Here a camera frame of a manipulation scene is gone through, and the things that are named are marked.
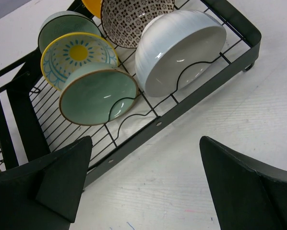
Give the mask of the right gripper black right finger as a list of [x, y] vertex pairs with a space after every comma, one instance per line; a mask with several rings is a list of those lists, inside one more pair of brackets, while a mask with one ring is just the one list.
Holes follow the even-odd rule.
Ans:
[[287, 171], [208, 136], [199, 146], [222, 230], [287, 230]]

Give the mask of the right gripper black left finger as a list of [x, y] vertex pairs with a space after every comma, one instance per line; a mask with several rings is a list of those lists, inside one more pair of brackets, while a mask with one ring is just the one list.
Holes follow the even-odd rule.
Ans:
[[0, 172], [0, 230], [67, 230], [75, 222], [92, 140]]

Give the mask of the light green bowl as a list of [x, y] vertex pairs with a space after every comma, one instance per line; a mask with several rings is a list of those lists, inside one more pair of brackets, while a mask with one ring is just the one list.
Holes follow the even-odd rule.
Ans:
[[138, 84], [129, 73], [112, 64], [93, 62], [67, 78], [59, 109], [71, 123], [97, 126], [129, 111], [138, 92]]

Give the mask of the white ribbed bowl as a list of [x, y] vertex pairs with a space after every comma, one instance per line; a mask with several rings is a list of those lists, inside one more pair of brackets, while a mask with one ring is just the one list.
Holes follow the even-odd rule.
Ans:
[[153, 19], [135, 53], [136, 77], [150, 97], [168, 96], [199, 77], [219, 56], [227, 32], [209, 14], [176, 10]]

